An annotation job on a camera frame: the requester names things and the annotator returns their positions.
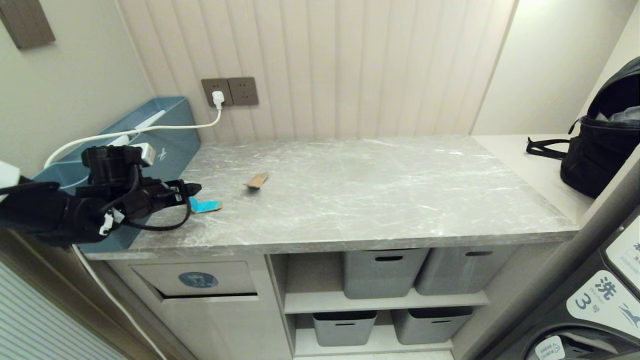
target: blue storage box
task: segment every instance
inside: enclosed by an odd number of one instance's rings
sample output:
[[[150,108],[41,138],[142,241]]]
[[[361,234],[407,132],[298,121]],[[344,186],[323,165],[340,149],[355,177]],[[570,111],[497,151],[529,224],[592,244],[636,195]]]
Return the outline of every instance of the blue storage box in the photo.
[[[194,124],[191,108],[185,97],[156,97],[106,127],[97,135],[132,130],[161,110],[166,111],[166,113],[154,125]],[[91,146],[107,145],[114,139],[116,137],[81,144],[50,167],[42,170],[33,179],[35,181],[59,182],[61,188],[69,186],[64,191],[73,194],[76,186],[86,184],[86,180],[83,179],[89,174],[89,169],[84,167],[80,160],[82,151]],[[144,168],[142,174],[163,181],[178,179],[200,148],[200,139],[194,129],[153,130],[135,135],[129,144],[145,142],[156,150],[156,160],[151,167]],[[144,224],[147,220],[148,217],[138,219],[136,222]],[[85,252],[124,250],[129,248],[139,232],[139,229],[123,226],[99,243],[79,244],[79,246]]]

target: floor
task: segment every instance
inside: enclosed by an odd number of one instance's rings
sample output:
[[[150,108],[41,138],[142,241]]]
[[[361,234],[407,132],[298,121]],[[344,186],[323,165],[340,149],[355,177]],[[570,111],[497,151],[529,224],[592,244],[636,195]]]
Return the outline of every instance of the floor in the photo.
[[[301,360],[454,360],[450,351],[405,352],[402,354],[371,354],[346,356],[301,357]]]

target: gray storage bin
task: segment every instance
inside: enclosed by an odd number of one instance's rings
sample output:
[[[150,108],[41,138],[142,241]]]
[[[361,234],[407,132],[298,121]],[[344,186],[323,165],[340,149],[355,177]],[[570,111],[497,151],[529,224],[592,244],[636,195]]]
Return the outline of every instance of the gray storage bin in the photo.
[[[428,253],[428,248],[345,252],[344,295],[349,299],[406,296]]]
[[[431,249],[415,289],[421,295],[477,293],[517,249],[514,245]]]
[[[375,310],[314,313],[318,344],[322,347],[365,345],[377,316]]]
[[[443,343],[471,317],[473,307],[433,307],[391,310],[400,344]]]

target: black cable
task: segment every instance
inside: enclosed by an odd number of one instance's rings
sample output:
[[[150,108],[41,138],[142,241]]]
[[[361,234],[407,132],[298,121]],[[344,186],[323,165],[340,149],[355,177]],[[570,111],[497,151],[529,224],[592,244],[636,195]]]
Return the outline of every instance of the black cable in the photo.
[[[59,187],[60,187],[60,184],[54,181],[46,181],[44,183],[31,182],[31,183],[18,184],[15,186],[8,186],[6,188],[2,188],[0,189],[0,195],[10,195],[13,193],[26,192],[29,190],[36,190],[40,188],[49,188],[49,190],[57,190]]]
[[[184,215],[184,218],[182,219],[182,221],[179,222],[178,224],[169,225],[169,226],[152,226],[152,225],[137,224],[135,222],[130,221],[129,219],[124,219],[122,221],[122,225],[129,226],[129,227],[135,227],[136,229],[149,230],[149,231],[171,231],[171,230],[176,230],[180,226],[184,225],[184,223],[186,223],[187,220],[189,220],[189,217],[191,216],[191,203],[189,202],[189,197],[185,193],[172,192],[172,193],[170,193],[170,195],[180,195],[184,199],[184,205],[187,208],[187,213]]]
[[[137,189],[138,185],[140,184],[140,174],[139,174],[140,170],[138,168],[138,166],[134,166],[133,169],[133,185],[131,186],[131,188],[129,189],[129,191],[122,195],[121,197],[109,202],[108,204],[106,204],[105,206],[101,207],[98,210],[98,214],[100,216],[102,216],[102,214],[105,214],[107,211],[109,211],[109,209],[111,209],[112,207],[118,205],[119,203],[124,201],[124,198],[129,195],[130,193],[132,193],[135,189]]]

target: backpack strap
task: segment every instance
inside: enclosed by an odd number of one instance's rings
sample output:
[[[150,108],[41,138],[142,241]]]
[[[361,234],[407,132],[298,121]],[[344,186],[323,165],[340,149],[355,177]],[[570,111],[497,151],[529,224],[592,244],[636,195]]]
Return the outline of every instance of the backpack strap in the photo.
[[[558,159],[562,160],[566,156],[566,152],[557,151],[547,148],[548,145],[553,145],[555,143],[568,143],[569,140],[566,139],[552,139],[552,140],[542,140],[542,141],[532,141],[531,138],[527,138],[529,143],[527,144],[527,152],[532,155],[544,156],[546,158]]]
[[[578,123],[578,121],[580,121],[581,118],[576,119],[576,121],[573,122],[573,125],[571,125],[571,127],[569,128],[569,135],[571,135],[571,133],[573,132],[573,129],[575,128],[575,125]]]

